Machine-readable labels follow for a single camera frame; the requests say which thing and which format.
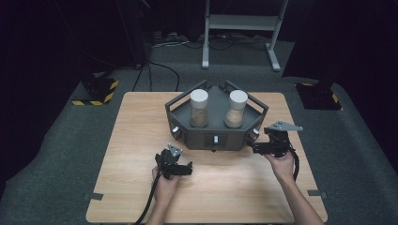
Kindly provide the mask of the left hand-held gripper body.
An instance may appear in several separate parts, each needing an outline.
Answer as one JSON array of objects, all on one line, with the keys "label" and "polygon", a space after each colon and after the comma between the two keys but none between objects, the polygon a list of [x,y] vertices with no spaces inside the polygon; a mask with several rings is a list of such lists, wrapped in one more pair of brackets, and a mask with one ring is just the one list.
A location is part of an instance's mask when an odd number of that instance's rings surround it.
[{"label": "left hand-held gripper body", "polygon": [[182,175],[183,168],[177,164],[182,150],[168,144],[167,149],[163,149],[155,156],[158,168],[166,179],[171,179],[174,175]]}]

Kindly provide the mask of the black yellow striped base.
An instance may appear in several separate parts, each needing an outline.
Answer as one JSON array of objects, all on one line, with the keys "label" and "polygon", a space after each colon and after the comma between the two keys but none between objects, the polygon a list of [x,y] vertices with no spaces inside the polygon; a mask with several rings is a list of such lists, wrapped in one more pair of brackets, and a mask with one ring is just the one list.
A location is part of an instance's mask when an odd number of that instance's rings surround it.
[{"label": "black yellow striped base", "polygon": [[342,105],[329,87],[323,88],[318,83],[296,83],[296,90],[306,110],[340,111]]},{"label": "black yellow striped base", "polygon": [[117,85],[118,80],[114,78],[91,75],[78,84],[70,97],[71,103],[76,106],[108,104]]}]

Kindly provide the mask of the person's right hand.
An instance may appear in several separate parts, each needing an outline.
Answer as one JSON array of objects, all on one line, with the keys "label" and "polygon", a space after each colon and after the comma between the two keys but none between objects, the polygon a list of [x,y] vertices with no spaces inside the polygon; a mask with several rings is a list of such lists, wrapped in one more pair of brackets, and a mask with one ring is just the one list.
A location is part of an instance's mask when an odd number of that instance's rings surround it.
[{"label": "person's right hand", "polygon": [[294,181],[294,158],[291,153],[287,153],[283,157],[265,155],[265,158],[269,161],[274,175],[281,184]]}]

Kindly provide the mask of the grey metal stand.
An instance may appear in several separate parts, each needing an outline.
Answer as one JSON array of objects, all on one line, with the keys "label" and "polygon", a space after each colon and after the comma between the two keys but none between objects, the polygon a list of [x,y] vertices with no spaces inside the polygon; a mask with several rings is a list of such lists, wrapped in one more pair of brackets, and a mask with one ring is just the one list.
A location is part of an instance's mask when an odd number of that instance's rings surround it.
[{"label": "grey metal stand", "polygon": [[274,47],[281,26],[283,24],[284,13],[287,9],[289,0],[282,0],[279,14],[277,16],[252,16],[252,15],[221,15],[210,13],[210,1],[205,0],[205,33],[202,54],[202,68],[209,67],[209,31],[212,29],[221,30],[249,30],[249,31],[270,31],[271,41],[265,45],[269,61],[274,71],[280,71],[281,66],[278,62]]}]

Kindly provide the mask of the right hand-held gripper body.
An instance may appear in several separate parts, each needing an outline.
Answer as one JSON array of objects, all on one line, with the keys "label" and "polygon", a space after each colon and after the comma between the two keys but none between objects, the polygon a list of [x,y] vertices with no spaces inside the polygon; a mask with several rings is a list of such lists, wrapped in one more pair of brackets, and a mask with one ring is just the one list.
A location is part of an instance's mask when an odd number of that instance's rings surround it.
[{"label": "right hand-held gripper body", "polygon": [[266,153],[276,158],[283,157],[288,151],[294,151],[288,136],[289,131],[302,131],[303,127],[288,124],[284,121],[277,121],[264,128],[268,135]]}]

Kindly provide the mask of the white lid spice jar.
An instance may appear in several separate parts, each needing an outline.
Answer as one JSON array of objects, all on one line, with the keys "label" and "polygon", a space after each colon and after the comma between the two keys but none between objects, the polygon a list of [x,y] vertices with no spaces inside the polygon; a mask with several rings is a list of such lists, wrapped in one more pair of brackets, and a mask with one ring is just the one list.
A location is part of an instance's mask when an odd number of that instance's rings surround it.
[{"label": "white lid spice jar", "polygon": [[242,90],[234,90],[229,94],[229,108],[224,123],[230,128],[240,128],[248,100],[248,94]]},{"label": "white lid spice jar", "polygon": [[208,123],[208,93],[203,89],[195,89],[190,93],[190,98],[191,124],[196,128],[203,128]]}]

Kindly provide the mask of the person's left hand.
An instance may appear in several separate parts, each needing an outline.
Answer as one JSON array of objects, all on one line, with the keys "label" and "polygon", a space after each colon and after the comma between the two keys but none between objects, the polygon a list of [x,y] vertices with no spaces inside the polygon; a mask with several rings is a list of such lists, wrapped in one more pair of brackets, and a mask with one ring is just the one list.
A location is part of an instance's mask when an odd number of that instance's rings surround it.
[{"label": "person's left hand", "polygon": [[155,187],[155,201],[158,205],[169,205],[176,194],[180,176],[173,176],[171,179],[166,179],[158,167],[152,169],[153,178],[158,180]]}]

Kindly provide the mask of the dark grey corner rack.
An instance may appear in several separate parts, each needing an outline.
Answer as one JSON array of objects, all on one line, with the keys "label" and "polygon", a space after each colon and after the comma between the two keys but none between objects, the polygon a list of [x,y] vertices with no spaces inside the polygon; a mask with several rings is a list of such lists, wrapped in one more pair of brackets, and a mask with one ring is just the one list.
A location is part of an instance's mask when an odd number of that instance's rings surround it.
[{"label": "dark grey corner rack", "polygon": [[[199,88],[209,94],[209,122],[205,127],[194,127],[191,124],[190,93]],[[254,142],[259,136],[268,106],[249,94],[241,127],[229,128],[224,123],[224,118],[229,108],[229,94],[234,90],[239,90],[239,87],[230,81],[219,86],[208,85],[207,81],[202,81],[171,99],[165,104],[165,110],[172,136],[189,149],[195,150],[238,151],[247,142]]]}]

